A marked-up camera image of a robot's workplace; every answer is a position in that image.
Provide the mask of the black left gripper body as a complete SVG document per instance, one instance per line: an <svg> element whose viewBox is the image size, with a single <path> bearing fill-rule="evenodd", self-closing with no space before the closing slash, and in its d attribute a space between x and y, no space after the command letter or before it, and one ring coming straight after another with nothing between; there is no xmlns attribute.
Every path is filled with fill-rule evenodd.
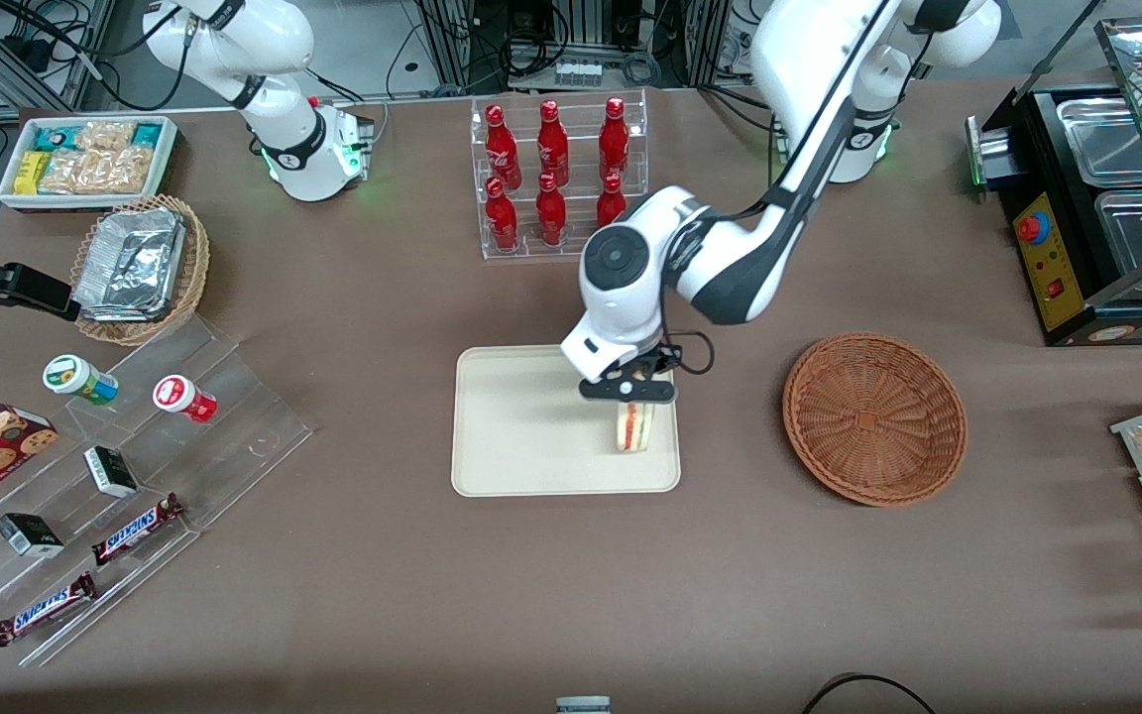
<svg viewBox="0 0 1142 714"><path fill-rule="evenodd" d="M626 360L618 356L608 363L606 369L600 372L598 378L592 379L592 385L611 384L616 388L621 388L624 384L632 384L632 388L640 388L642 385L652 383L658 375L671 371L679 367L683 361L683 348L671 342L660 342L646 352L634 354Z"/></svg>

